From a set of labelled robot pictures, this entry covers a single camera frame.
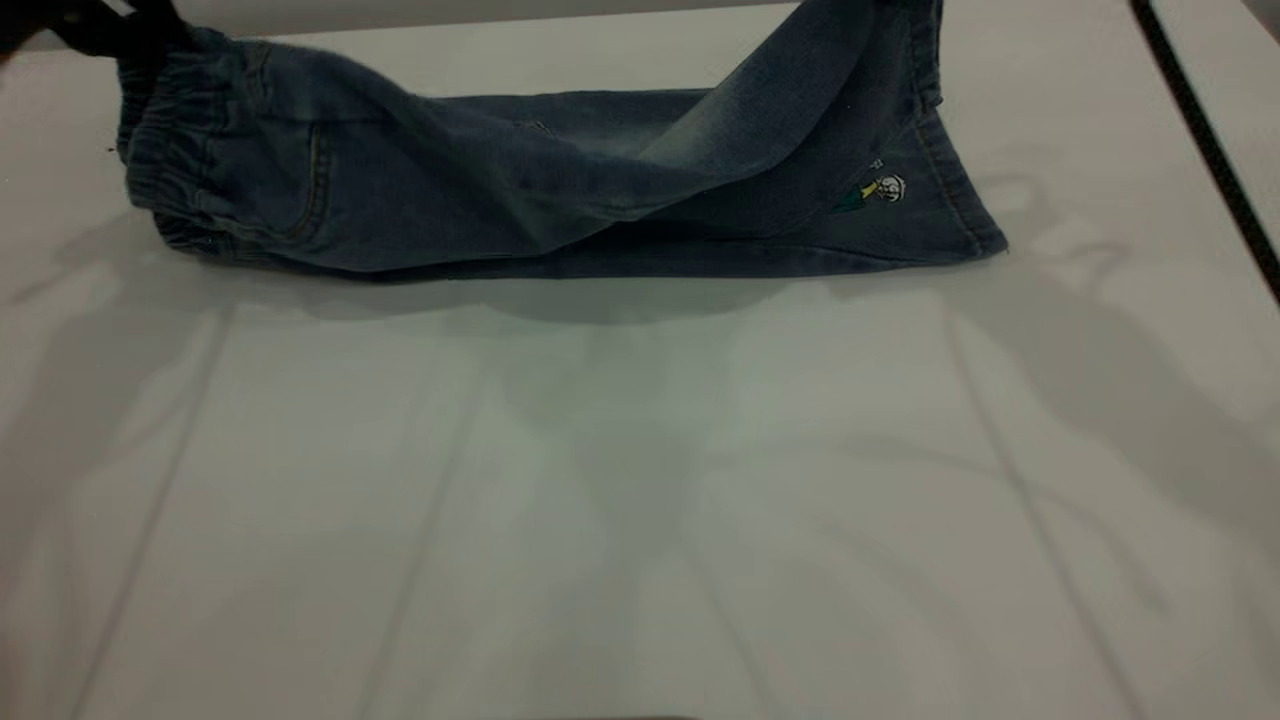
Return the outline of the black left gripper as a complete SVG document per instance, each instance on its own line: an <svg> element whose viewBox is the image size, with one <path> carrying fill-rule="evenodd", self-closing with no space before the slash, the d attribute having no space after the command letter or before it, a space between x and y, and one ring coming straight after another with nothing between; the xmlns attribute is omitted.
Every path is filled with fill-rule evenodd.
<svg viewBox="0 0 1280 720"><path fill-rule="evenodd" d="M164 61L189 51L193 40L173 1L125 1L118 13L104 1L1 1L1 58L12 59L37 35L51 32L72 50L127 61Z"/></svg>

